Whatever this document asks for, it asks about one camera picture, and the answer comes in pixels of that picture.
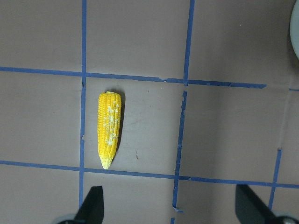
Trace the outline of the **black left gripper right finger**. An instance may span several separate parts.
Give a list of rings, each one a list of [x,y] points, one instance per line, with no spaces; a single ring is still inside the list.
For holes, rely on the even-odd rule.
[[[241,224],[270,224],[276,219],[274,213],[245,184],[236,185],[235,214]]]

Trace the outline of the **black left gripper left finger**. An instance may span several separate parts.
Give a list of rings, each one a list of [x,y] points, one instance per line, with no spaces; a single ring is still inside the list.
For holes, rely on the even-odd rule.
[[[103,187],[93,186],[75,215],[76,224],[101,224],[104,218]]]

